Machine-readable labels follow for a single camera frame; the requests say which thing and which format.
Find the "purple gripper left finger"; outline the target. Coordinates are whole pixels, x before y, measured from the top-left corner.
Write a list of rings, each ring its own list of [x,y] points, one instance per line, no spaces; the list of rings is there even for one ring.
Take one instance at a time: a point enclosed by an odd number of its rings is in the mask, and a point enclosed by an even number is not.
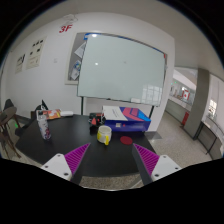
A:
[[[84,144],[67,154],[56,154],[47,161],[42,169],[65,180],[79,184],[82,179],[81,163],[87,153],[90,143]]]

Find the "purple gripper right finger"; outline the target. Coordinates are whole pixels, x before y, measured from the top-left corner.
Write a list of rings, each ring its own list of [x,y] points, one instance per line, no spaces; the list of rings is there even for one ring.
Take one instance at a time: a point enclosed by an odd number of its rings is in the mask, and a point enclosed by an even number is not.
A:
[[[133,144],[132,154],[144,185],[181,170],[181,167],[168,155],[159,156],[136,143]]]

